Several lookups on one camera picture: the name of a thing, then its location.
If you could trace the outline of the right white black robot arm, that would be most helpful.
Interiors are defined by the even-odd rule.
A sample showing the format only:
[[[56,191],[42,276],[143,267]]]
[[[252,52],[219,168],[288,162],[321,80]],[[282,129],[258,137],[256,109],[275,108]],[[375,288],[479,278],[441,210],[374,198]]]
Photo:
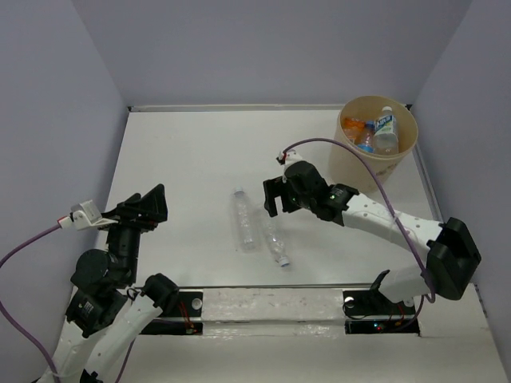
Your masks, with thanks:
[[[384,270],[371,285],[367,302],[378,313],[427,294],[457,301],[481,262],[473,237],[460,219],[441,223],[392,211],[355,188],[328,184],[304,160],[265,180],[263,190],[264,208],[271,217],[279,211],[306,209],[322,221],[365,231],[412,253],[415,265]],[[276,206],[278,199],[281,208]]]

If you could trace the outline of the orange bottle white cap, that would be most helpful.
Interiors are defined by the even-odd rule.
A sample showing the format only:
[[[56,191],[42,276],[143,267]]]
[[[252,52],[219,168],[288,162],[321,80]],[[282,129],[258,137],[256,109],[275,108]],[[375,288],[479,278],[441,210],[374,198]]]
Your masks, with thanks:
[[[345,117],[342,121],[342,129],[347,139],[354,144],[362,133],[365,122],[356,118]]]

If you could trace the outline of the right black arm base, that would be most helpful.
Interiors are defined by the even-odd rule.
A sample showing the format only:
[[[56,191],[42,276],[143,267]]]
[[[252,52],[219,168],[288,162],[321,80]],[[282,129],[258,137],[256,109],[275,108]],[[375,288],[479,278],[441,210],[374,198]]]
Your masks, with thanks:
[[[380,273],[368,290],[349,290],[343,294],[346,334],[420,334],[418,309],[422,306],[393,303],[379,292],[388,273],[388,270]]]

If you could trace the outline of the clear bottle without cap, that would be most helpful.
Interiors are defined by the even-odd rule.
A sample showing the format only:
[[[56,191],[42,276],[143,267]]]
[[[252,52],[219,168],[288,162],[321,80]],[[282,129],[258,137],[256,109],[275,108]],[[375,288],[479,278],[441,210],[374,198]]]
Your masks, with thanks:
[[[236,188],[232,193],[232,215],[240,248],[245,252],[254,251],[257,248],[257,236],[252,204],[243,188]]]

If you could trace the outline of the blue label small bottle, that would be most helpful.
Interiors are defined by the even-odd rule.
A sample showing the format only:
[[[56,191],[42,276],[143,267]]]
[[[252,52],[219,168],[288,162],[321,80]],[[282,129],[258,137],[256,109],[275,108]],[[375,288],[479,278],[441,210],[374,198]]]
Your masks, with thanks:
[[[367,121],[355,140],[355,145],[364,152],[374,153],[374,122]]]

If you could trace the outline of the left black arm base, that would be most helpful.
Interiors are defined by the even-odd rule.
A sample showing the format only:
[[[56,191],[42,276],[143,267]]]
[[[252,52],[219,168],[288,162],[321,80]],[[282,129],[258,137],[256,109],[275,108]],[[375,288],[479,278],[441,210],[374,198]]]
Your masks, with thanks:
[[[176,305],[168,312],[153,319],[141,335],[193,336],[203,333],[202,290],[184,289],[179,293]]]

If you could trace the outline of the clear bottle blue cap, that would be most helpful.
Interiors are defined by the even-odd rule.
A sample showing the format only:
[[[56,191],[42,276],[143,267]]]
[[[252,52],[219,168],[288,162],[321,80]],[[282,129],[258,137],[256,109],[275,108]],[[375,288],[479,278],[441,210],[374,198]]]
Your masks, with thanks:
[[[280,267],[289,267],[290,260],[283,236],[279,230],[279,221],[277,218],[272,218],[263,208],[258,209],[258,218],[263,240],[275,262]]]

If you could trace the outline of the green label water bottle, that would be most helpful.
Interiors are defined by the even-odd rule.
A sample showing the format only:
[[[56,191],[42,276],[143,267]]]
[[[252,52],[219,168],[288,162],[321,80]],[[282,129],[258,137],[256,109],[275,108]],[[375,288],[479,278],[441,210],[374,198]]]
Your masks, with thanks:
[[[374,150],[379,155],[394,156],[399,153],[398,122],[390,106],[382,108],[374,125]]]

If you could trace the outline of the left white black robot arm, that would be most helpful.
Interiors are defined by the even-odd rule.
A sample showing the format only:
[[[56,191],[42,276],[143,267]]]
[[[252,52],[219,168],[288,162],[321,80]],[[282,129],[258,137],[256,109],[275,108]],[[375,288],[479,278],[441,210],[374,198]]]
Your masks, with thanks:
[[[149,276],[134,298],[126,293],[137,279],[141,235],[167,218],[164,185],[158,184],[107,212],[91,200],[79,203],[57,221],[61,228],[106,231],[106,247],[87,250],[77,260],[70,278],[76,291],[40,382],[102,382],[153,319],[175,310],[179,288],[162,274]]]

